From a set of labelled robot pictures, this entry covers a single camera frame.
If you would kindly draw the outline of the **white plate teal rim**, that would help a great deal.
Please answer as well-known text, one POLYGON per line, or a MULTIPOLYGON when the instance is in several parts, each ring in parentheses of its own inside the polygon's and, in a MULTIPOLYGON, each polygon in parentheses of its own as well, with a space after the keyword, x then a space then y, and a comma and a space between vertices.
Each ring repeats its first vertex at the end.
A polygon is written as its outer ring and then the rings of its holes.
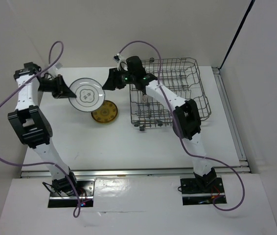
POLYGON ((148 101, 148 95, 144 94, 142 97, 143 102, 147 102, 148 101))
POLYGON ((101 84, 94 79, 79 78, 69 88, 76 95, 76 97, 69 98, 69 102, 81 112, 93 112, 105 101, 105 92, 101 84))

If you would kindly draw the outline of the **brown patterned plate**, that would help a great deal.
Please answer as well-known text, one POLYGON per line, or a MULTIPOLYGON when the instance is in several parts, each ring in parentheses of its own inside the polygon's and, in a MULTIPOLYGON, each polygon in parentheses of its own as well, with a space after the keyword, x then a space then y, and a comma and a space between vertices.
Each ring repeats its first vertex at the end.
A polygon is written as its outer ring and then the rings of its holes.
POLYGON ((118 108, 115 103, 105 100, 100 108, 91 112, 93 120, 100 124, 109 124, 118 116, 118 108))

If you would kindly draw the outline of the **white plate teal rim front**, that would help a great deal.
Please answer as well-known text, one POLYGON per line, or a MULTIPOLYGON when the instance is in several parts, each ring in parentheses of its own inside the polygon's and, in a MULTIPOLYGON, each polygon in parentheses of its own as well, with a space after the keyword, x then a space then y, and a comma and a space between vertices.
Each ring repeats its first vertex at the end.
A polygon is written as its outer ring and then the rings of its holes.
POLYGON ((144 94, 142 97, 143 102, 147 102, 148 101, 148 95, 144 94))

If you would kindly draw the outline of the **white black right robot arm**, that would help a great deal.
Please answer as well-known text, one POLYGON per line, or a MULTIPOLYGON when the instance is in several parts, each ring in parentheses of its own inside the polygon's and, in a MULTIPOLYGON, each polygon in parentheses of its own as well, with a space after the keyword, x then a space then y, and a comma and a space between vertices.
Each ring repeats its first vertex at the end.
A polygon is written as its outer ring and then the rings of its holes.
POLYGON ((114 60, 117 67, 109 70, 103 89, 114 91, 131 84, 162 104, 172 115, 174 133, 180 138, 185 152, 192 157, 197 190, 208 191, 217 176, 208 161, 202 141, 201 118, 197 103, 193 99, 182 98, 167 88, 161 79, 161 68, 158 69, 157 75, 147 72, 138 56, 125 59, 118 53, 114 56, 114 60))

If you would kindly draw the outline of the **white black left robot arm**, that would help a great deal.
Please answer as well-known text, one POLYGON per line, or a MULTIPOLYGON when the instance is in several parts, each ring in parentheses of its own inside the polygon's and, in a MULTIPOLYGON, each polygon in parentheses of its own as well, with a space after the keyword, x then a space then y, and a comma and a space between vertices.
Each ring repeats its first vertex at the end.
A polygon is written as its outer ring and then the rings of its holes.
POLYGON ((33 149, 47 163, 51 173, 51 189, 68 196, 78 191, 78 182, 70 167, 63 162, 56 150, 53 131, 38 105, 38 92, 51 93, 55 99, 75 98, 76 95, 65 84, 62 75, 49 78, 48 73, 38 75, 41 67, 28 62, 14 73, 20 88, 15 111, 8 114, 8 120, 22 144, 33 149))

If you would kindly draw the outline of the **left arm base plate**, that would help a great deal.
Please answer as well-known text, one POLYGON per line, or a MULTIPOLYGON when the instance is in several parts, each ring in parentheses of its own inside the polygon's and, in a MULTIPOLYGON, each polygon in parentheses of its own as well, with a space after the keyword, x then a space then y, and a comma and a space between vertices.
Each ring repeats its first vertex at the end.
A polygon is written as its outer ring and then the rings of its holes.
MULTIPOLYGON (((57 191, 51 184, 43 182, 49 191, 48 208, 75 208, 77 196, 71 190, 69 193, 57 191)), ((81 208, 93 207, 95 179, 78 180, 76 191, 81 202, 81 208)))

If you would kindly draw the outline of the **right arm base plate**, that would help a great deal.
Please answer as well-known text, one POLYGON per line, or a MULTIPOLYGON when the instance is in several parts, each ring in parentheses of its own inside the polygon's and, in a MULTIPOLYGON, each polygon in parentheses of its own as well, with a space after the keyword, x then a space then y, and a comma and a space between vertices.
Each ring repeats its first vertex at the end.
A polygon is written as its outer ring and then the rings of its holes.
POLYGON ((213 204, 214 199, 215 204, 227 204, 221 177, 216 178, 216 180, 205 189, 200 189, 195 178, 182 178, 180 179, 180 183, 181 185, 177 190, 182 194, 184 206, 209 205, 213 204))

